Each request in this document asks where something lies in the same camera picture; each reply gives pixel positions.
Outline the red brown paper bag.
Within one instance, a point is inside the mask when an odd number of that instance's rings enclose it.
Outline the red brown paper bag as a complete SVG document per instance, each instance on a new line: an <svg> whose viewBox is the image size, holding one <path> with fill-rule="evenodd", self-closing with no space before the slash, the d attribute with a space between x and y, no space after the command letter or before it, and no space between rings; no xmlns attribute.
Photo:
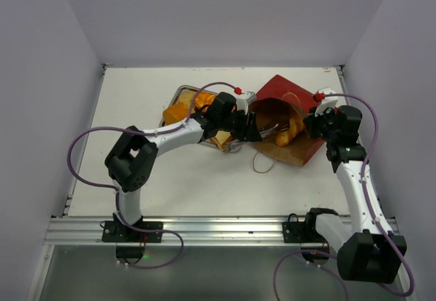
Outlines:
<svg viewBox="0 0 436 301"><path fill-rule="evenodd" d="M257 152L288 165L302 167L324 144L310 138L303 120L317 103L311 92L284 78L273 76L250 105L256 114L259 131L271 129L261 142L253 143Z"/></svg>

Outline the fake triangle sandwich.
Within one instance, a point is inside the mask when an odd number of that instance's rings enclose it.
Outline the fake triangle sandwich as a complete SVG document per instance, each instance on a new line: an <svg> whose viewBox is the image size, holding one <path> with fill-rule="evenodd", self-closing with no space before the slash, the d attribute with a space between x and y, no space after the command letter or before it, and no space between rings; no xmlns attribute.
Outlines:
<svg viewBox="0 0 436 301"><path fill-rule="evenodd" d="M218 131L217 134L211 138L211 142L214 143L221 151L225 152L226 144L232 142L234 138L230 132Z"/></svg>

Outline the fake baguette loaf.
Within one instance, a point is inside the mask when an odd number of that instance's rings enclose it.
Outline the fake baguette loaf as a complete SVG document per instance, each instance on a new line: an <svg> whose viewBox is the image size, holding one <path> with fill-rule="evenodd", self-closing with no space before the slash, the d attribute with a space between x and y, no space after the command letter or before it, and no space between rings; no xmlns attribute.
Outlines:
<svg viewBox="0 0 436 301"><path fill-rule="evenodd" d="M289 124L289 129L278 133L275 138L275 144L279 147L289 145L305 129L303 120L297 115L290 117Z"/></svg>

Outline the braided orange bread loaf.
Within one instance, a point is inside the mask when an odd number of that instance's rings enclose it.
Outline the braided orange bread loaf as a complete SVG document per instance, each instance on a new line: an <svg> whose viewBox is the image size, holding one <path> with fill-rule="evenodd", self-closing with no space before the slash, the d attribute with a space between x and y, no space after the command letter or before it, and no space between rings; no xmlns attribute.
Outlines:
<svg viewBox="0 0 436 301"><path fill-rule="evenodd" d="M195 96L194 101L194 106L197 109L200 109L204 106L209 106L213 103L214 99L216 98L217 95L214 95L212 93L206 93L204 91L198 93Z"/></svg>

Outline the round orange bun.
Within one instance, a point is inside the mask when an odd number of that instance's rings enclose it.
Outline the round orange bun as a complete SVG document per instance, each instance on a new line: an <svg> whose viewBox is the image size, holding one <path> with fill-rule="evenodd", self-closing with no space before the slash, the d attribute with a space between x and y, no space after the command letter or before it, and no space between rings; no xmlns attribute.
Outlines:
<svg viewBox="0 0 436 301"><path fill-rule="evenodd" d="M188 115L189 108L183 102L178 102L163 111L163 121L165 125L172 125L184 120Z"/></svg>

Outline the seeded bread slice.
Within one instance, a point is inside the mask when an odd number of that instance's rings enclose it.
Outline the seeded bread slice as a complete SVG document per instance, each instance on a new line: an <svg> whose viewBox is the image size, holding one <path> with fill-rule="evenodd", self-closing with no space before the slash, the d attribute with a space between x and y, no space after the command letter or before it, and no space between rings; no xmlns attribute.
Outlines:
<svg viewBox="0 0 436 301"><path fill-rule="evenodd" d="M178 101L184 104L187 108L190 108L195 94L196 93L194 91L184 90L181 92Z"/></svg>

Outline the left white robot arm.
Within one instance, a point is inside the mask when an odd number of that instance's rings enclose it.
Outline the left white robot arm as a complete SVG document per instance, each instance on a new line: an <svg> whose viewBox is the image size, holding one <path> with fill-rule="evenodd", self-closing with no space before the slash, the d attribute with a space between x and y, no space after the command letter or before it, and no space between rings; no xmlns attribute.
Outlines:
<svg viewBox="0 0 436 301"><path fill-rule="evenodd" d="M151 240L151 227L144 224L140 210L140 190L149 179L155 160L189 144L199 144L225 131L241 142L260 142L256 115L249 106L254 92L221 92L212 99L196 93L194 109L183 120L154 131L128 127L105 159L115 186L114 233L123 242Z"/></svg>

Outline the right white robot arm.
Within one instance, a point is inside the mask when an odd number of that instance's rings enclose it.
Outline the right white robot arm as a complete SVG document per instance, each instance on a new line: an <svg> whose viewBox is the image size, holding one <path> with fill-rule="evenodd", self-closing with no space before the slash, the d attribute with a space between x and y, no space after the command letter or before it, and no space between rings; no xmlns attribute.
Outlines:
<svg viewBox="0 0 436 301"><path fill-rule="evenodd" d="M312 107L304 119L310 137L327 143L326 156L345 192L350 226L329 208L311 208L303 221L282 223L285 243L327 242L337 254L340 277L346 281L394 282L407 250L405 238L394 234L378 204L367 155L358 143L362 113L352 106Z"/></svg>

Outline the aluminium mounting rail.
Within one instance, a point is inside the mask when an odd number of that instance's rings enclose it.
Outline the aluminium mounting rail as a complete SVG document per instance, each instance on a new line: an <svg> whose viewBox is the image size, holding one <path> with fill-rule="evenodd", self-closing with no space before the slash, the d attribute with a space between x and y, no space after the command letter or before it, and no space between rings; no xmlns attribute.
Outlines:
<svg viewBox="0 0 436 301"><path fill-rule="evenodd" d="M149 217L178 233L186 247L278 247L284 244L286 217ZM51 219L45 245L103 245L104 221L109 217Z"/></svg>

